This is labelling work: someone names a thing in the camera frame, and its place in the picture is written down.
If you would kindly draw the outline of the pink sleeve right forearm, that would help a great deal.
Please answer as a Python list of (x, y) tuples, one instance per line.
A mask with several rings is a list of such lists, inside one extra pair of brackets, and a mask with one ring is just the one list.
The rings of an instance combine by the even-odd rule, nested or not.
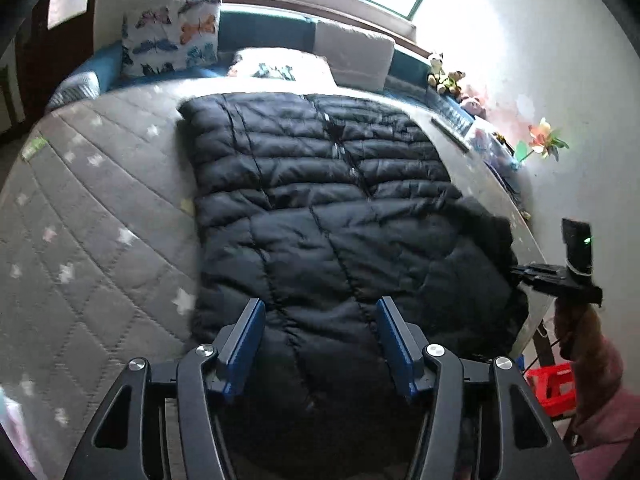
[(572, 356), (576, 432), (588, 448), (629, 442), (639, 429), (639, 396), (623, 385), (624, 363), (605, 336), (593, 336)]

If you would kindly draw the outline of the person's right hand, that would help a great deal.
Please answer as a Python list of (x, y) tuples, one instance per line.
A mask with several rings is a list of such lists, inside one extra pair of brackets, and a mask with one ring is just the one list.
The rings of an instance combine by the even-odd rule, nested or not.
[(601, 323), (591, 304), (556, 298), (553, 323), (560, 356), (564, 360), (577, 362), (599, 347)]

